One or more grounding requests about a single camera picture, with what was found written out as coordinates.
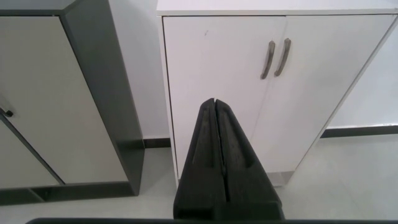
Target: cabinet handle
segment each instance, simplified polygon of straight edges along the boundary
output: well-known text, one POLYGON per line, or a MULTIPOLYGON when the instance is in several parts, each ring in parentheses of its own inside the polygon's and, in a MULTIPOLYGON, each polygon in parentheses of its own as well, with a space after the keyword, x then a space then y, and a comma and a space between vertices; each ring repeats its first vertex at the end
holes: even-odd
POLYGON ((14 113, 12 111, 4 111, 2 108, 0 108, 0 113, 8 118, 10 118, 14 115, 14 113))
POLYGON ((289 56, 289 50, 290 50, 290 45, 291 45, 292 41, 289 38, 286 38, 284 41, 284 54, 282 56, 282 61, 279 64, 279 68, 278 70, 275 71, 275 76, 278 77, 286 64, 286 60, 287 60, 287 56, 289 56))
POLYGON ((275 42, 272 40, 268 44, 268 53, 267 53, 267 58, 266 58, 266 67, 264 71, 261 74, 261 79, 266 79, 269 69, 271 68, 272 64, 272 59, 274 58, 274 52, 275 52, 275 42))

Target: white tile floor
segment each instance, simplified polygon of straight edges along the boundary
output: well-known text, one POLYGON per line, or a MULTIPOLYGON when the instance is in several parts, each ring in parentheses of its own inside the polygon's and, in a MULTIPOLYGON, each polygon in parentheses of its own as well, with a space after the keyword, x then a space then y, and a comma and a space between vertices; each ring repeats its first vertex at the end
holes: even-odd
MULTIPOLYGON (((0 223, 37 217, 172 218, 170 149, 147 149, 138 197, 0 207, 0 223)), ((398 219, 398 135, 321 139, 288 185, 288 219, 398 219)))

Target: black plastic object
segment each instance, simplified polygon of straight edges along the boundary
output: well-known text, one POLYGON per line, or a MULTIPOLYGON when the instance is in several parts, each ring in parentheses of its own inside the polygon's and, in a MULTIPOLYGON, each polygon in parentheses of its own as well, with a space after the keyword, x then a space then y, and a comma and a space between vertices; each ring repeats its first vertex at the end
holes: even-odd
POLYGON ((10 118, 14 115, 14 113, 12 111, 4 111, 2 108, 0 108, 0 113, 8 118, 10 118))
POLYGON ((174 200, 174 219, 283 220, 282 203, 231 108, 199 110, 174 200))

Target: black baseboard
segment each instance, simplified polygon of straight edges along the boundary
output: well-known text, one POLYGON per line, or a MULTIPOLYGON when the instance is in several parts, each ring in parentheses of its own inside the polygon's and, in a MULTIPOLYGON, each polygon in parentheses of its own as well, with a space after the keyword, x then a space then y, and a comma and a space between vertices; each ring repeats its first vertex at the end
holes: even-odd
MULTIPOLYGON (((398 125, 326 129, 321 138, 398 134, 398 125)), ((170 138, 144 139, 145 148, 171 147, 170 138)))
POLYGON ((398 125, 326 129, 321 138, 398 134, 398 125))
POLYGON ((145 148, 171 147, 170 138, 144 139, 145 148))
POLYGON ((59 185, 0 190, 0 205, 135 196, 129 182, 59 185))

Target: cabinet door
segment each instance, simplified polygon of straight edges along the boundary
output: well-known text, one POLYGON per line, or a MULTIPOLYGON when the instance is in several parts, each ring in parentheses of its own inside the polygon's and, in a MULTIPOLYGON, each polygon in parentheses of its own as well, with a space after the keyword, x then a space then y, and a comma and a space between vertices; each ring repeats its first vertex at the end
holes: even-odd
POLYGON ((0 17, 0 104, 67 184, 125 181, 58 17, 0 17))
POLYGON ((217 98, 229 104, 251 136, 275 69, 273 63, 268 77, 260 79, 269 42, 278 46, 284 27, 285 17, 164 18, 179 177, 205 100, 217 98))
POLYGON ((393 19, 287 17, 289 56, 269 87, 251 139, 266 172, 296 169, 393 19))
POLYGON ((57 184, 44 166, 0 121, 0 189, 57 184))

